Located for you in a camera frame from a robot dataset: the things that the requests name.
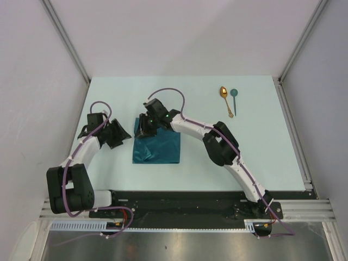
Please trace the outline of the teal satin napkin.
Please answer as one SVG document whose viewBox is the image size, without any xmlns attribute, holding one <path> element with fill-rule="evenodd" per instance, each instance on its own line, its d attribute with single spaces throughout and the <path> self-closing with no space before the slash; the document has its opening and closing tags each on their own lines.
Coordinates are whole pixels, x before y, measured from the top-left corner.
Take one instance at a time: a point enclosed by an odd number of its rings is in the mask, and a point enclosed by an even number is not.
<svg viewBox="0 0 348 261">
<path fill-rule="evenodd" d="M 181 158 L 181 134 L 158 129 L 149 138 L 134 138 L 133 164 L 179 164 Z"/>
</svg>

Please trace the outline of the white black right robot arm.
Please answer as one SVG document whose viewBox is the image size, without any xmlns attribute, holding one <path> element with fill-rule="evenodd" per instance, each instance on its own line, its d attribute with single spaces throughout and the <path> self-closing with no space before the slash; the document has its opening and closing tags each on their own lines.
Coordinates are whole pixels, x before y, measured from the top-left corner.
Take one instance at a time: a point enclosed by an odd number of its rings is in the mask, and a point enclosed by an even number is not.
<svg viewBox="0 0 348 261">
<path fill-rule="evenodd" d="M 145 102 L 144 107 L 146 112 L 140 114 L 138 138 L 156 136 L 159 128 L 196 138 L 203 142 L 209 159 L 224 167 L 243 189 L 255 217 L 264 218 L 273 212 L 273 196 L 249 171 L 236 138 L 223 122 L 209 125 L 195 121 L 184 116 L 182 111 L 167 110 L 156 98 Z"/>
</svg>

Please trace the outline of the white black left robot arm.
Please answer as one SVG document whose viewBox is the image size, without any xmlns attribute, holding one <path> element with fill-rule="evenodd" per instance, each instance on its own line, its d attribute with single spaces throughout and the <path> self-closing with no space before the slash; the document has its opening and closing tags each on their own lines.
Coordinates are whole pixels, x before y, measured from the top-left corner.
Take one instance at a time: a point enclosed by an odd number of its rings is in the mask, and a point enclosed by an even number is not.
<svg viewBox="0 0 348 261">
<path fill-rule="evenodd" d="M 110 149 L 131 138 L 117 119 L 109 120 L 105 113 L 87 114 L 88 124 L 78 135 L 78 144 L 59 166 L 47 170 L 47 186 L 51 210 L 55 214 L 82 212 L 101 208 L 108 217 L 115 217 L 120 204 L 111 198 L 110 190 L 94 190 L 87 173 L 88 167 L 101 147 Z"/>
</svg>

